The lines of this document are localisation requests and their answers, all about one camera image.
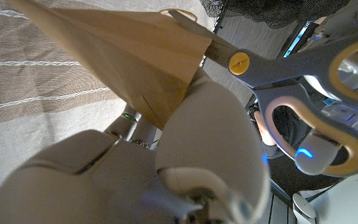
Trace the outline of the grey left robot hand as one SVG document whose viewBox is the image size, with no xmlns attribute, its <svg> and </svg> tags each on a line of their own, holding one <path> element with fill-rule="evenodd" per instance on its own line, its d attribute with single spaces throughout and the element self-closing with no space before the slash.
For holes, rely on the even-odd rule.
<svg viewBox="0 0 358 224">
<path fill-rule="evenodd" d="M 350 1 L 326 18 L 301 50 L 318 48 L 318 57 L 322 59 L 330 54 L 326 48 L 328 44 L 348 37 L 358 38 L 358 1 Z M 328 75 L 341 91 L 358 96 L 358 40 L 334 54 Z M 305 79 L 330 99 L 321 110 L 322 114 L 340 123 L 345 130 L 332 131 L 313 126 L 294 155 L 297 168 L 308 175 L 347 176 L 358 173 L 358 105 L 346 103 L 324 87 L 316 76 L 307 75 Z"/>
</svg>

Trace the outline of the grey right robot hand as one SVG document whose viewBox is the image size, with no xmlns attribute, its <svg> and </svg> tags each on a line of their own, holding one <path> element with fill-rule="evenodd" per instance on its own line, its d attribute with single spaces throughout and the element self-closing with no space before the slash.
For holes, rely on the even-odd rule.
<svg viewBox="0 0 358 224">
<path fill-rule="evenodd" d="M 239 100 L 199 69 L 155 128 L 121 116 L 25 161 L 0 186 L 0 223 L 253 223 L 269 165 Z"/>
</svg>

